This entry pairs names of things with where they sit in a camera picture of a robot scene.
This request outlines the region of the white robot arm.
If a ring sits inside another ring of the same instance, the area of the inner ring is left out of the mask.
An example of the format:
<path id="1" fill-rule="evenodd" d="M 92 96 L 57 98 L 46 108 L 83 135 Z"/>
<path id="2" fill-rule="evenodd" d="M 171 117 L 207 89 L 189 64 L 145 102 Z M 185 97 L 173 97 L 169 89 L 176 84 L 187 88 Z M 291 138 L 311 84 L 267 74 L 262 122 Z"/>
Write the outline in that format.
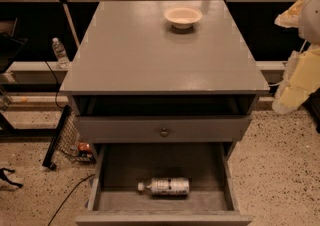
<path id="1" fill-rule="evenodd" d="M 320 0 L 296 1 L 277 16 L 275 24 L 297 28 L 299 37 L 310 44 L 304 52 L 291 53 L 275 93 L 272 109 L 286 114 L 298 109 L 320 88 Z"/>

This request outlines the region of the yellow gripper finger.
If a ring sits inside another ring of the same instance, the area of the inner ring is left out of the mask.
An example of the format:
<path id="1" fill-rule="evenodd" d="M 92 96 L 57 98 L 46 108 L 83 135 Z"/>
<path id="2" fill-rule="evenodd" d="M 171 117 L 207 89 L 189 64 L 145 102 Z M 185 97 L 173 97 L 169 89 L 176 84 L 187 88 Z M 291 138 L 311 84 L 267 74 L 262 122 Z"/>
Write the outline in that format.
<path id="1" fill-rule="evenodd" d="M 297 0 L 286 11 L 279 14 L 274 23 L 284 28 L 297 28 L 304 0 Z"/>
<path id="2" fill-rule="evenodd" d="M 320 46 L 312 45 L 302 53 L 293 51 L 288 59 L 272 109 L 279 114 L 297 110 L 320 88 Z"/>

